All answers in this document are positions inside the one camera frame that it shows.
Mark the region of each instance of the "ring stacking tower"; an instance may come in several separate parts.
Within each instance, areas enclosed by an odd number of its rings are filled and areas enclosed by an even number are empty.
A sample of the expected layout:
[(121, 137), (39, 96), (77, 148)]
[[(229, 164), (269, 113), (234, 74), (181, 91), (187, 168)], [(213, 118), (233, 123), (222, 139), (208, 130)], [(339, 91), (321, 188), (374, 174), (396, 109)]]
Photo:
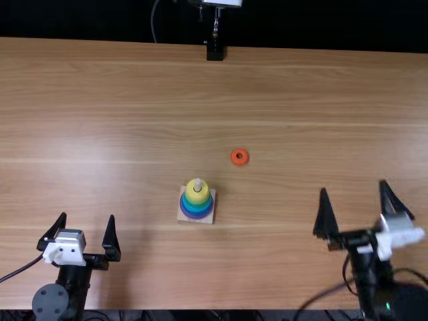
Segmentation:
[(215, 190), (202, 179), (192, 179), (181, 188), (178, 220), (213, 223)]

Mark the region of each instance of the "wood grain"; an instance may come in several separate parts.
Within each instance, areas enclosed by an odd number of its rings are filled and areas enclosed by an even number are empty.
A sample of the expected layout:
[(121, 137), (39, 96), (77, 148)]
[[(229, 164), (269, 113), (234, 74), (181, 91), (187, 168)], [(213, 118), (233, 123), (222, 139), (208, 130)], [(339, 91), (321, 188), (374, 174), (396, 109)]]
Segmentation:
[[(428, 56), (0, 39), (1, 274), (38, 255), (65, 211), (88, 251), (115, 214), (122, 262), (94, 272), (87, 308), (292, 309), (341, 280), (312, 236), (327, 187), (343, 229), (379, 216), (387, 179), (428, 228)], [(246, 148), (247, 166), (229, 153)], [(177, 223), (180, 186), (217, 191), (214, 225)], [(428, 245), (393, 263), (428, 273)], [(0, 285), (31, 308), (58, 269)], [(318, 308), (354, 308), (343, 291)]]

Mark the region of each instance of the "black cable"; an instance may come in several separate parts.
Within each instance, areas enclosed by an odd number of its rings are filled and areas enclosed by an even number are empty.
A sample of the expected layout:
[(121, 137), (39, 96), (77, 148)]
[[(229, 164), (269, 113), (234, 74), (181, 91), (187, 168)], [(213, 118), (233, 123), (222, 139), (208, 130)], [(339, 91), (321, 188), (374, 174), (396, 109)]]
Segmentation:
[(344, 310), (338, 310), (340, 314), (342, 314), (346, 319), (349, 321), (352, 321), (352, 318), (344, 311)]
[(9, 315), (9, 319), (10, 319), (10, 320), (17, 321), (17, 320), (16, 320), (16, 316), (14, 316), (14, 315), (12, 314), (12, 312), (10, 312), (9, 310), (6, 310), (6, 313)]
[[(349, 284), (354, 283), (354, 279), (347, 279)], [(346, 284), (345, 283), (341, 283), (338, 284), (330, 289), (324, 290), (323, 292), (320, 292), (318, 294), (316, 294), (315, 296), (313, 296), (312, 298), (310, 298), (309, 300), (307, 300), (306, 302), (304, 302), (300, 307), (299, 310), (297, 310), (296, 314), (294, 315), (293, 321), (298, 321), (299, 320), (299, 316), (300, 314), (308, 307), (310, 306), (312, 303), (314, 303), (315, 301), (321, 300), (322, 298), (329, 296), (330, 294), (341, 290), (342, 288), (345, 288)]]
[(426, 286), (428, 286), (428, 278), (424, 276), (421, 272), (409, 269), (407, 267), (404, 267), (404, 268), (401, 267), (399, 269), (395, 269), (393, 273), (397, 274), (401, 272), (407, 272), (407, 273), (413, 274), (414, 276), (417, 276), (419, 279), (421, 279), (425, 283)]
[(88, 312), (98, 313), (99, 315), (105, 317), (108, 321), (111, 321), (110, 318), (108, 317), (108, 315), (105, 314), (105, 313), (103, 313), (103, 312), (101, 312), (101, 311), (98, 311), (98, 310), (88, 310)]
[(156, 12), (156, 8), (158, 7), (158, 4), (159, 4), (159, 0), (154, 0), (153, 7), (152, 7), (152, 12), (150, 14), (150, 28), (152, 30), (152, 36), (153, 36), (153, 42), (154, 43), (158, 43), (158, 40), (156, 38), (156, 33), (154, 32), (154, 23), (153, 23), (153, 21), (154, 21), (154, 13)]
[(259, 310), (255, 311), (255, 313), (257, 314), (257, 316), (259, 317), (259, 319), (260, 319), (261, 321), (265, 321), (265, 318), (261, 315), (261, 313), (260, 313), (260, 311), (259, 311)]
[(329, 311), (328, 311), (328, 310), (324, 310), (324, 312), (326, 313), (327, 318), (328, 318), (330, 321), (336, 321), (336, 320), (332, 317), (332, 315), (329, 313)]
[(342, 268), (342, 277), (343, 281), (345, 282), (345, 286), (348, 288), (349, 292), (354, 294), (355, 296), (358, 296), (358, 294), (350, 287), (350, 284), (346, 281), (346, 269), (348, 267), (350, 260), (349, 254), (346, 256), (345, 262), (343, 262), (343, 268)]
[(27, 265), (25, 265), (25, 266), (23, 266), (23, 267), (19, 268), (18, 270), (14, 271), (14, 272), (12, 272), (12, 273), (9, 273), (9, 274), (7, 274), (6, 276), (3, 276), (3, 277), (0, 279), (0, 283), (1, 283), (1, 282), (4, 282), (4, 281), (6, 281), (6, 280), (8, 280), (8, 279), (10, 279), (10, 278), (12, 278), (12, 277), (14, 277), (14, 276), (16, 276), (17, 274), (20, 274), (21, 272), (25, 271), (26, 269), (28, 269), (28, 268), (30, 268), (31, 266), (33, 266), (34, 264), (36, 264), (36, 263), (37, 263), (38, 261), (40, 261), (41, 259), (43, 259), (43, 254), (40, 254), (40, 255), (37, 257), (37, 259), (35, 259), (34, 261), (29, 262)]

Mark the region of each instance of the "orange ring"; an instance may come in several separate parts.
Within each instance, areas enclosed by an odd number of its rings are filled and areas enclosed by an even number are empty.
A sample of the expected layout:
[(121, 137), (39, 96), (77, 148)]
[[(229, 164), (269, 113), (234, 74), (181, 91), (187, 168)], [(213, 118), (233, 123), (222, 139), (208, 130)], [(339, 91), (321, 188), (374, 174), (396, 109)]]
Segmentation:
[(245, 149), (239, 148), (239, 149), (235, 149), (230, 154), (230, 159), (232, 160), (233, 164), (237, 166), (242, 166), (248, 163), (249, 155)]

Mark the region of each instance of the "robotic arm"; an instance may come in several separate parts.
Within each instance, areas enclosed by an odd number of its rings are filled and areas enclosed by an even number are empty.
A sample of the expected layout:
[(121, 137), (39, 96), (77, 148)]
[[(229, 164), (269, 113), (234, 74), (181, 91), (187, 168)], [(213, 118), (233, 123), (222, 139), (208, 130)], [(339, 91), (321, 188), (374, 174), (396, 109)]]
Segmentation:
[(120, 261), (113, 215), (102, 241), (105, 254), (84, 253), (83, 231), (66, 229), (66, 220), (67, 215), (62, 213), (37, 244), (45, 262), (60, 269), (56, 283), (43, 286), (34, 295), (32, 306), (37, 321), (81, 320), (92, 270), (106, 271), (109, 262)]
[(214, 6), (214, 27), (206, 41), (207, 60), (223, 61), (226, 57), (226, 45), (222, 32), (221, 12), (225, 7), (240, 8), (243, 0), (189, 0), (199, 8), (199, 21), (203, 21), (204, 8)]
[(413, 225), (415, 217), (386, 181), (379, 188), (381, 219), (374, 227), (347, 232), (339, 232), (327, 191), (322, 189), (314, 235), (325, 239), (330, 251), (348, 251), (364, 320), (426, 320), (428, 291), (396, 282), (390, 262), (394, 248), (421, 241), (425, 232)]

